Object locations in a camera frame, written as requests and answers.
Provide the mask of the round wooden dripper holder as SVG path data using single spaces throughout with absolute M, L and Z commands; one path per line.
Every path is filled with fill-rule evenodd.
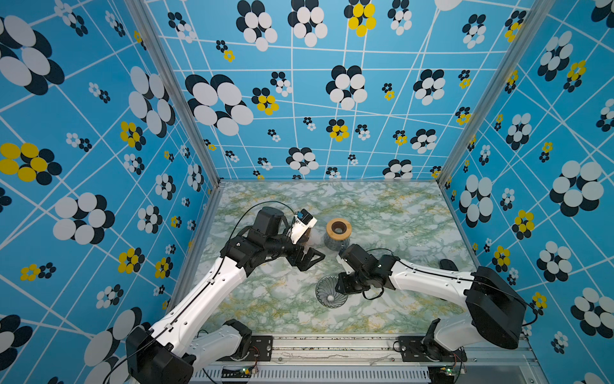
M 327 235 L 334 241 L 347 240 L 352 234 L 353 228 L 349 221 L 341 218 L 332 219 L 326 225 Z

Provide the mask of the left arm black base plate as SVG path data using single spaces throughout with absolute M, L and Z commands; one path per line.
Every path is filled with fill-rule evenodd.
M 272 335 L 253 335 L 249 345 L 240 345 L 238 352 L 234 355 L 219 358 L 218 362 L 270 362 L 273 352 Z

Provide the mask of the clear glass carafe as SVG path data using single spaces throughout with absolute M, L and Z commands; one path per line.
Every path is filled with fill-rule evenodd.
M 329 250 L 338 253 L 350 245 L 350 237 L 343 236 L 342 238 L 339 238 L 337 234 L 330 235 L 326 233 L 326 236 L 324 237 L 324 244 Z

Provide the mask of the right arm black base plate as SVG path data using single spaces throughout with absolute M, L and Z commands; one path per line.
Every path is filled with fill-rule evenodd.
M 466 363 L 463 349 L 447 351 L 438 345 L 423 344 L 422 336 L 399 336 L 393 342 L 393 350 L 401 355 L 404 363 Z

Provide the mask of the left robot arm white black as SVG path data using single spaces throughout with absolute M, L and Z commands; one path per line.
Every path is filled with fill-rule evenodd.
M 324 259 L 306 246 L 317 219 L 307 210 L 287 219 L 270 202 L 254 223 L 233 230 L 209 272 L 179 304 L 149 329 L 138 326 L 126 339 L 132 383 L 187 383 L 196 371 L 221 358 L 248 353 L 252 332 L 238 320 L 200 336 L 198 332 L 230 293 L 260 265 L 285 258 L 300 271 Z

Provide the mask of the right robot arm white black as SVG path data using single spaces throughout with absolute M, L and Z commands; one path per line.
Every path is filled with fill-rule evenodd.
M 442 270 L 403 261 L 393 254 L 379 259 L 358 244 L 339 252 L 352 269 L 341 273 L 336 291 L 345 296 L 372 288 L 413 291 L 452 302 L 464 312 L 431 322 L 421 341 L 428 359 L 441 361 L 460 349 L 489 342 L 506 350 L 518 348 L 529 304 L 488 267 L 474 272 Z

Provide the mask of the ribbed glass dripper cone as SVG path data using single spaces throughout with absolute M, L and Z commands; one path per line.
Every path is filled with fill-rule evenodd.
M 345 305 L 348 296 L 337 291 L 337 275 L 330 275 L 318 281 L 315 287 L 316 299 L 329 309 L 337 309 Z

